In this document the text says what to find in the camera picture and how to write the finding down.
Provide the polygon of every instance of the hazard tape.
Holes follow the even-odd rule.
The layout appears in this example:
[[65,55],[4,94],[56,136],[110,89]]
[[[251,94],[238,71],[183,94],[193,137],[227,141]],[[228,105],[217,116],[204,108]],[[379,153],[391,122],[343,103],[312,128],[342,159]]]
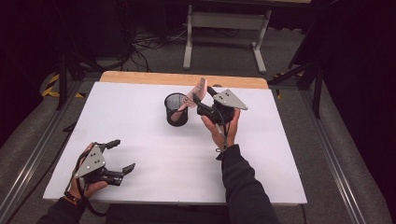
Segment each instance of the hazard tape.
[[[59,92],[52,91],[52,88],[58,79],[59,79],[59,74],[53,75],[53,77],[49,81],[49,84],[47,85],[47,88],[41,93],[41,95],[59,97],[60,96]],[[81,93],[81,92],[76,93],[77,98],[85,98],[86,95],[87,95],[86,93]]]

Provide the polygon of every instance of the background desk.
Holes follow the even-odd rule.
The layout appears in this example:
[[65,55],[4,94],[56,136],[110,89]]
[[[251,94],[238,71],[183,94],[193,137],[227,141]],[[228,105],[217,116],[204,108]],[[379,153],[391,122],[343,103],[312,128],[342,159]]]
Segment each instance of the background desk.
[[[122,78],[138,84],[105,82]],[[117,171],[133,162],[135,169],[121,186],[110,186],[93,196],[107,203],[225,203],[220,162],[215,144],[194,108],[182,127],[170,126],[163,100],[172,92],[188,92],[200,76],[142,73],[104,73],[95,83],[78,124],[49,182],[44,198],[56,200],[64,191],[81,150],[91,141],[120,139],[104,153],[106,168]],[[236,142],[256,170],[272,203],[306,203],[304,189],[271,91],[260,78],[207,77],[208,84],[248,83],[261,86],[232,88],[249,107],[239,120]],[[185,81],[188,86],[181,86]],[[203,102],[213,104],[206,96]]]

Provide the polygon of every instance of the pen holder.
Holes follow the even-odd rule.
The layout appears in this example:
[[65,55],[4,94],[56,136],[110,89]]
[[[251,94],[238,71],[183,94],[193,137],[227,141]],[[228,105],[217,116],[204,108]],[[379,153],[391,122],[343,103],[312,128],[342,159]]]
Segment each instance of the pen holder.
[[183,126],[189,119],[189,108],[183,103],[185,97],[185,94],[176,92],[165,98],[166,120],[172,126]]

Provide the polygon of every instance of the hand-mounted device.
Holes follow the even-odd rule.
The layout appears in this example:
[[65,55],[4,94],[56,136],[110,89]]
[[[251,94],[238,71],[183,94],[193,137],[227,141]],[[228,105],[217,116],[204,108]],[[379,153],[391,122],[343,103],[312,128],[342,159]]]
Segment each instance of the hand-mounted device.
[[201,103],[201,99],[194,94],[193,101],[198,105],[197,113],[207,116],[214,124],[225,125],[233,120],[233,110],[240,108],[247,110],[248,107],[230,90],[217,93],[213,88],[207,87],[207,92],[214,99],[212,106]]
[[105,167],[106,161],[103,156],[105,149],[111,149],[120,144],[120,140],[114,140],[106,144],[93,143],[91,150],[81,154],[78,159],[79,166],[74,178],[84,178],[85,183],[92,184],[98,181],[106,181],[109,185],[119,186],[125,175],[128,175],[134,169],[135,163],[124,167],[122,172],[108,171]]

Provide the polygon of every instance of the black sleeve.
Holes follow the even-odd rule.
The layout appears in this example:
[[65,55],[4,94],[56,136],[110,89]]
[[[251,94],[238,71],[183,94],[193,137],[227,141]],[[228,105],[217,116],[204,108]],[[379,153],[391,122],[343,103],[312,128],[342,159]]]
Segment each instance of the black sleeve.
[[222,159],[222,180],[232,223],[279,223],[274,207],[265,194],[254,169],[241,156],[239,146],[229,147]]
[[48,213],[37,221],[37,224],[78,224],[84,210],[84,207],[76,208],[66,199],[60,198],[49,208]]

